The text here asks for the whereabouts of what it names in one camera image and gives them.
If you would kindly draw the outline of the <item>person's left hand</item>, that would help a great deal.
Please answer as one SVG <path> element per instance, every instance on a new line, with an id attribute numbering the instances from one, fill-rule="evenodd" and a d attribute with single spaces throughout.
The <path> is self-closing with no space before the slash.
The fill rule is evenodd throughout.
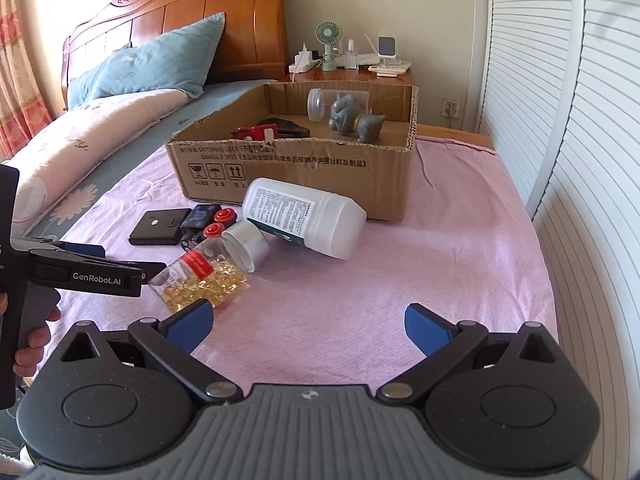
<path id="1" fill-rule="evenodd" d="M 1 381 L 35 375 L 43 349 L 51 340 L 48 322 L 61 317 L 56 288 L 1 284 Z"/>

